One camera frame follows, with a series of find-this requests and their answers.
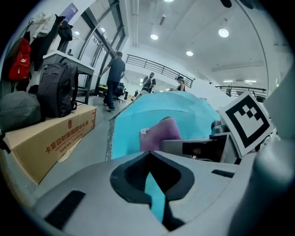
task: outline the hat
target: hat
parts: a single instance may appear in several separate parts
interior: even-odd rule
[[[183,78],[182,76],[179,76],[179,77],[177,78],[177,80],[184,81],[184,78]]]

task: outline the purple cloth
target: purple cloth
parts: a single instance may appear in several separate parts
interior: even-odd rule
[[[160,151],[163,140],[181,139],[175,119],[166,117],[147,131],[140,133],[140,151]]]

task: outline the sign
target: sign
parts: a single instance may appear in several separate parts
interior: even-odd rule
[[[78,12],[78,9],[73,3],[71,3],[68,5],[66,9],[64,9],[64,11],[61,13],[60,16],[64,16],[65,21],[69,22],[77,12]]]
[[[218,112],[232,132],[242,156],[260,144],[273,129],[266,112],[249,92]]]

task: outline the person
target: person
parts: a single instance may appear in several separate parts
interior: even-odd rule
[[[153,76],[155,73],[151,72],[149,77],[145,77],[143,79],[143,86],[142,86],[142,91],[141,94],[150,94],[152,92],[153,87],[156,85],[156,80],[153,79]]]
[[[229,97],[231,97],[231,87],[229,85],[229,87],[226,89],[226,95],[228,95]]]
[[[135,91],[134,97],[137,97],[137,95],[138,95],[138,89]]]
[[[179,76],[177,78],[177,82],[179,83],[178,87],[176,89],[171,88],[170,91],[185,91],[184,78],[182,76]]]
[[[103,101],[104,106],[108,106],[109,111],[115,110],[112,95],[116,91],[120,80],[125,76],[125,63],[122,60],[122,56],[123,54],[121,52],[117,52],[116,58],[111,60],[107,67],[99,75],[99,78],[101,78],[101,76],[110,68],[106,82],[107,94]]]

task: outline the floor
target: floor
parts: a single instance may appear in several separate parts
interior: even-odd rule
[[[104,109],[103,98],[90,97],[89,105],[97,107],[96,126],[76,146],[70,158],[64,162],[57,162],[39,185],[35,185],[20,169],[12,155],[6,155],[9,171],[12,173],[14,184],[26,199],[29,206],[48,190],[61,183],[82,168],[105,161],[109,119],[117,115],[123,108],[130,104],[129,100],[114,102],[116,110],[108,112]]]

